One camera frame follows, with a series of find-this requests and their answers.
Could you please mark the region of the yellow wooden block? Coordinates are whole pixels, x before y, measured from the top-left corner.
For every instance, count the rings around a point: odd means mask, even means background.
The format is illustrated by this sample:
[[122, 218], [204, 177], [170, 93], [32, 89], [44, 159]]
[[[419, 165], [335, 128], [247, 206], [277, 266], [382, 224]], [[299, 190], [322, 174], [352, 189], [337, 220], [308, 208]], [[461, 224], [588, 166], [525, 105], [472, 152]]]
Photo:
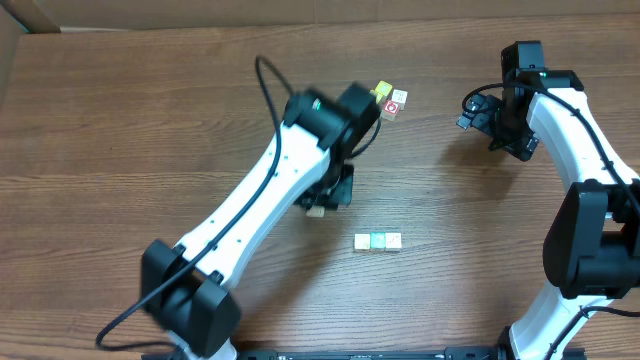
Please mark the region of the yellow wooden block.
[[313, 206], [306, 211], [306, 216], [311, 218], [323, 218], [325, 215], [325, 208], [321, 206]]

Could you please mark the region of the green faced block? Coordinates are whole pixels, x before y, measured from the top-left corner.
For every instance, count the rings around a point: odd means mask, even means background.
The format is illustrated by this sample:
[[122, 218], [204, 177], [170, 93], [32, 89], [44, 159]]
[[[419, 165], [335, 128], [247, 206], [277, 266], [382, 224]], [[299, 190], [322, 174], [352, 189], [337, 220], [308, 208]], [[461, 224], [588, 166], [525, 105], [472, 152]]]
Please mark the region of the green faced block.
[[370, 233], [369, 249], [371, 251], [384, 251], [386, 249], [386, 234], [384, 232]]

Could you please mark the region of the wooden block with red drawing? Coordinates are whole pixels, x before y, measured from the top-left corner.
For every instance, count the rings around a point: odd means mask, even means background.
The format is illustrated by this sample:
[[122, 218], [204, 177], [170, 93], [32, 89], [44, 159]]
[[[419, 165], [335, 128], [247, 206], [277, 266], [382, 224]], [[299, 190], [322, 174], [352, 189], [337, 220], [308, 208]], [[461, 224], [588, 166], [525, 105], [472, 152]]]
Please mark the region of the wooden block with red drawing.
[[385, 234], [385, 250], [400, 251], [402, 249], [402, 235], [400, 233], [387, 232]]

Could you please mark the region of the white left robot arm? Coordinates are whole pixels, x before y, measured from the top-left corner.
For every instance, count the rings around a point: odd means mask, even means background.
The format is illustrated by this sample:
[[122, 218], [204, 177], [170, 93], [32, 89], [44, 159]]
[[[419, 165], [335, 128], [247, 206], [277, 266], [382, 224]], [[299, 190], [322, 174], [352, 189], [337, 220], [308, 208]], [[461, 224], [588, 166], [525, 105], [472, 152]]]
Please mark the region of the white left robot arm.
[[292, 95], [278, 134], [226, 200], [175, 245], [154, 240], [141, 258], [145, 311], [168, 332], [169, 359], [234, 359], [241, 310], [231, 295], [249, 260], [293, 206], [336, 210], [352, 200], [354, 149], [381, 110], [354, 83], [331, 100]]

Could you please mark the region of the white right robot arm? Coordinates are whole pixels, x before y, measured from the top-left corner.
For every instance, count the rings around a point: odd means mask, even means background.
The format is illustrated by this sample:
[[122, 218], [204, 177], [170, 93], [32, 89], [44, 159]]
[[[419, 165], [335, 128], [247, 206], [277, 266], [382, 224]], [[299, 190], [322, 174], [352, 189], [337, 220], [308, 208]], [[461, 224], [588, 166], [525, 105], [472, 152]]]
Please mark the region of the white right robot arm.
[[612, 307], [639, 285], [639, 176], [595, 121], [572, 70], [551, 70], [538, 41], [501, 52], [502, 95], [493, 85], [467, 94], [457, 124], [489, 136], [490, 150], [521, 161], [545, 144], [565, 198], [543, 243], [546, 281], [526, 313], [496, 345], [469, 349], [472, 359], [583, 359], [569, 344], [597, 313], [636, 318]]

